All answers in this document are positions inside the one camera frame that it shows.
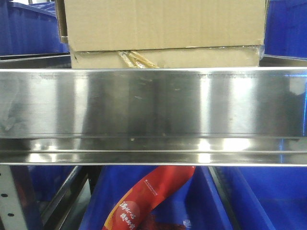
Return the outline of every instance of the metal bar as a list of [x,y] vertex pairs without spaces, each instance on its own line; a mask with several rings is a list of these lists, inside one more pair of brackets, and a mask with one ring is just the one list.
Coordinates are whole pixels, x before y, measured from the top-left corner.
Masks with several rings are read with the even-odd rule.
[[47,57],[27,57],[16,59],[0,59],[0,69],[32,69],[32,68],[47,68],[47,69],[63,69],[71,68],[70,55],[52,55]]
[[4,56],[0,56],[0,60],[12,60],[12,59],[20,59],[20,58],[41,58],[41,57],[62,56],[62,55],[69,55],[69,53],[4,55]]
[[0,162],[306,165],[307,68],[0,70]]
[[0,165],[0,216],[5,230],[42,230],[26,166]]
[[229,198],[227,196],[226,187],[224,185],[224,182],[219,178],[220,175],[216,172],[216,168],[209,167],[209,171],[210,171],[210,174],[213,178],[217,192],[220,195],[222,204],[223,204],[225,211],[226,211],[226,213],[229,217],[229,220],[231,222],[233,229],[234,230],[241,230],[242,228],[241,228],[241,226],[240,226],[240,224],[239,224],[239,222],[236,218],[236,215],[235,215],[235,213],[232,209],[231,203],[230,203]]
[[260,61],[262,67],[307,67],[307,59],[265,55]]
[[48,207],[42,213],[45,230],[59,230],[87,180],[87,171],[75,167]]

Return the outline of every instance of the brown cardboard box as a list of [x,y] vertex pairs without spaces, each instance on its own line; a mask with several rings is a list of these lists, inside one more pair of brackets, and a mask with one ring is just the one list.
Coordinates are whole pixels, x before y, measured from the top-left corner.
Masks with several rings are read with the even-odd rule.
[[[161,68],[209,68],[258,66],[260,47],[216,47],[164,50],[138,50]],[[71,50],[74,69],[127,68],[116,51],[75,52]]]
[[74,51],[262,45],[266,0],[57,0]]

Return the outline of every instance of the blue storage bin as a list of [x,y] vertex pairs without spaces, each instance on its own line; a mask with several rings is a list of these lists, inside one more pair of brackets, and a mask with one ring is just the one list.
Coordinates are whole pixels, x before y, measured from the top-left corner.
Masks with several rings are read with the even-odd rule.
[[271,0],[265,53],[307,58],[307,0]]
[[[79,230],[101,230],[115,204],[155,166],[107,166],[103,169]],[[185,225],[189,230],[231,230],[232,226],[207,167],[157,206],[160,223]]]
[[307,228],[307,168],[223,167],[220,173],[242,229]]
[[28,166],[37,201],[51,201],[73,166]]
[[24,5],[0,1],[0,30],[3,56],[69,51],[67,44],[59,39],[54,2]]

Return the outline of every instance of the red snack bag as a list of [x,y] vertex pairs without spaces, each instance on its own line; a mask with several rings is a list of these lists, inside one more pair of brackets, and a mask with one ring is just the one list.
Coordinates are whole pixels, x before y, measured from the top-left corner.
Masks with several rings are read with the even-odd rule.
[[139,180],[115,205],[103,230],[134,230],[162,201],[194,174],[194,166],[159,166]]

